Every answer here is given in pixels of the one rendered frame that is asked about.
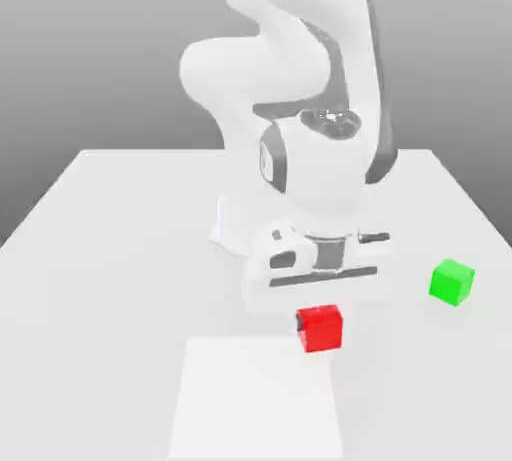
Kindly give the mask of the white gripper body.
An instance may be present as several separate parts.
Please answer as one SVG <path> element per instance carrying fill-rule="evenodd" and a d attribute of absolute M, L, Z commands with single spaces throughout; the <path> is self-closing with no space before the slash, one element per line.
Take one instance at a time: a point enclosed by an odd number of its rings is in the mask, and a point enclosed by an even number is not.
<path fill-rule="evenodd" d="M 363 259 L 335 272 L 315 272 L 295 256 L 247 260 L 242 269 L 242 296 L 254 314 L 290 315 L 297 309 L 352 305 L 388 293 L 390 260 Z"/>

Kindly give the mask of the small red cube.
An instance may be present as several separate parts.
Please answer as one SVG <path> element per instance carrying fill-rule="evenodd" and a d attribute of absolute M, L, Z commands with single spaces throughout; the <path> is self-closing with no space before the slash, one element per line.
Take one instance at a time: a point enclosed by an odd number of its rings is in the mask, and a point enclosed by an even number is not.
<path fill-rule="evenodd" d="M 343 338 L 343 317 L 335 304 L 298 309 L 296 329 L 306 353 L 339 349 Z"/>

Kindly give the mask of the small green cube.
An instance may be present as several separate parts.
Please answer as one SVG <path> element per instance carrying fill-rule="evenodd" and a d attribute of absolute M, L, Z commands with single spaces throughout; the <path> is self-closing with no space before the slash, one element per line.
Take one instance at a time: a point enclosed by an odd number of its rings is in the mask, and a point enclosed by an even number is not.
<path fill-rule="evenodd" d="M 433 271 L 429 294 L 452 306 L 470 295 L 475 270 L 452 259 L 444 259 Z"/>

